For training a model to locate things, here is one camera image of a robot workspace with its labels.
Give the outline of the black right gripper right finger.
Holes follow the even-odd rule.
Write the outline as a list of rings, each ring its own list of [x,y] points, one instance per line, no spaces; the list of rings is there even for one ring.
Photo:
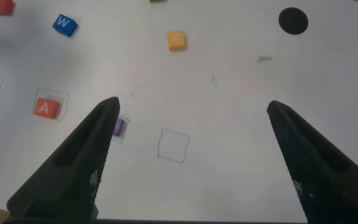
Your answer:
[[[289,106],[267,113],[309,222],[358,222],[358,165]]]

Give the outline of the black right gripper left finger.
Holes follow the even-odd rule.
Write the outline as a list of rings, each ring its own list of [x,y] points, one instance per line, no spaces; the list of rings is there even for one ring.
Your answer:
[[[12,218],[95,219],[119,99],[103,100],[8,200]]]

